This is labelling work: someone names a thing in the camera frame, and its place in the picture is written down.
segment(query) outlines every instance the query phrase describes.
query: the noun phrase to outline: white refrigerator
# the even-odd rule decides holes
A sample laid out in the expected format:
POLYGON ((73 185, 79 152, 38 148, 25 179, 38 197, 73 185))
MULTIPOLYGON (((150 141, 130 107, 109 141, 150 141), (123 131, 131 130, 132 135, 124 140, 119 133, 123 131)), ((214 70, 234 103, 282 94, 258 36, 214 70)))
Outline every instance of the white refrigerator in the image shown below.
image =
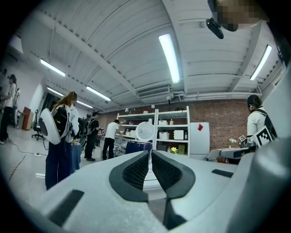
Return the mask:
POLYGON ((209 154, 209 123, 190 123, 190 158, 206 160, 209 154))

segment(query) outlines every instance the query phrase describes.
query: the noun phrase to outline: blue pants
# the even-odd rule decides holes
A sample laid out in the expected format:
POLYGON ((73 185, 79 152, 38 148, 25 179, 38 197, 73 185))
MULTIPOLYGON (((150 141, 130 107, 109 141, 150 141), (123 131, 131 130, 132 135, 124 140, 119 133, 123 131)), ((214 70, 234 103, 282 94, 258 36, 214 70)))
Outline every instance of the blue pants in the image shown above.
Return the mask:
POLYGON ((70 148, 71 143, 66 142, 65 137, 57 145, 49 144, 49 153, 45 160, 46 190, 70 175, 70 148))

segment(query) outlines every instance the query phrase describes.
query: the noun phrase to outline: white floor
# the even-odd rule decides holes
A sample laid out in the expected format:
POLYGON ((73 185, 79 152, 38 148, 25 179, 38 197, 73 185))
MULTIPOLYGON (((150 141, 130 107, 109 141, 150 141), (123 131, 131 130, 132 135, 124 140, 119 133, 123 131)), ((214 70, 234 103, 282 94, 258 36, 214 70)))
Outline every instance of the white floor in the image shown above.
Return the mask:
MULTIPOLYGON (((41 195, 46 192, 45 179, 41 177, 45 173, 46 156, 36 157, 27 152, 47 155, 47 151, 44 149, 41 139, 37 141, 35 138, 31 138, 31 135, 35 134, 33 130, 23 131, 9 127, 8 132, 11 141, 0 145, 2 174, 15 196, 34 206, 41 195)), ((101 161, 101 150, 102 148, 98 147, 93 154, 92 157, 96 158, 95 162, 101 161)), ((92 163, 84 159, 84 154, 81 155, 80 168, 92 163)))

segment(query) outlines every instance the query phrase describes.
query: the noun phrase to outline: tube light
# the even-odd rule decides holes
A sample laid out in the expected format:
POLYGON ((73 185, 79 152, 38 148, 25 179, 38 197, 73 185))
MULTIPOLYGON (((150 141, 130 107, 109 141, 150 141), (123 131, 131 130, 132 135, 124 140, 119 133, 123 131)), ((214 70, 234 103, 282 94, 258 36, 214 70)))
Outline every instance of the tube light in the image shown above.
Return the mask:
POLYGON ((84 105, 84 106, 86 106, 86 107, 88 107, 88 108, 93 108, 92 106, 90 106, 90 105, 88 105, 88 104, 84 104, 84 103, 82 103, 81 101, 78 101, 78 100, 77 100, 77 103, 78 103, 78 104, 82 104, 82 105, 84 105))
POLYGON ((53 90, 53 89, 51 89, 51 88, 49 88, 49 87, 47 87, 47 89, 50 90, 50 91, 52 91, 53 93, 59 95, 59 96, 64 96, 63 94, 60 94, 60 93, 58 93, 57 91, 55 91, 55 90, 53 90))
POLYGON ((62 75, 65 77, 65 73, 58 70, 57 68, 53 67, 52 65, 50 65, 49 63, 45 62, 44 60, 40 60, 41 64, 45 65, 46 67, 50 68, 51 70, 57 72, 58 74, 62 75))
POLYGON ((159 41, 162 45, 164 54, 168 62, 172 81, 174 84, 178 83, 180 82, 180 75, 179 75, 176 54, 175 54, 175 50, 174 50, 174 46, 173 46, 173 42, 172 42, 170 34, 164 34, 164 35, 159 36, 159 41))
POLYGON ((258 76, 258 74, 260 73, 261 69, 263 68, 265 62, 267 61, 268 56, 271 53, 271 50, 272 50, 272 47, 267 45, 265 52, 264 52, 264 55, 263 55, 262 59, 260 60, 259 65, 256 67, 254 73, 252 74, 250 80, 254 80, 258 76))
POLYGON ((93 88, 91 88, 91 87, 89 87, 89 86, 87 86, 86 89, 89 90, 89 91, 91 91, 91 92, 93 92, 94 94, 96 94, 96 95, 102 97, 103 99, 105 99, 105 100, 107 100, 107 101, 111 101, 111 99, 109 99, 108 97, 102 95, 101 93, 99 93, 98 91, 94 90, 93 88))

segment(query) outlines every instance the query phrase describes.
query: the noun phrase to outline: woman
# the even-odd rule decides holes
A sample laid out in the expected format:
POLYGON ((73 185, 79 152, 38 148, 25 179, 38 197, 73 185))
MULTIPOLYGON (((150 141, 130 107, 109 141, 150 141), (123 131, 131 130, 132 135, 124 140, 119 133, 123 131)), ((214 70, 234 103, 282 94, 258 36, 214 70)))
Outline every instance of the woman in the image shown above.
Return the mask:
POLYGON ((247 99, 247 105, 251 113, 247 118, 247 137, 251 137, 265 126, 266 114, 255 110, 261 109, 264 112, 266 111, 262 106, 261 99, 256 95, 251 95, 247 99))
POLYGON ((0 127, 0 144, 4 144, 4 140, 7 140, 7 127, 10 121, 10 115, 13 112, 13 99, 16 94, 16 77, 15 75, 10 75, 8 77, 9 80, 9 92, 8 95, 3 96, 1 99, 5 100, 4 103, 4 113, 1 120, 1 127, 0 127))
MULTIPOLYGON (((70 108, 69 122, 71 132, 75 135, 79 131, 78 126, 78 111, 75 108, 77 94, 70 92, 54 105, 53 111, 63 105, 70 108)), ((45 185, 46 190, 50 189, 58 182, 67 178, 70 175, 70 147, 73 137, 70 132, 63 137, 59 144, 54 145, 49 143, 49 153, 45 161, 45 185)))

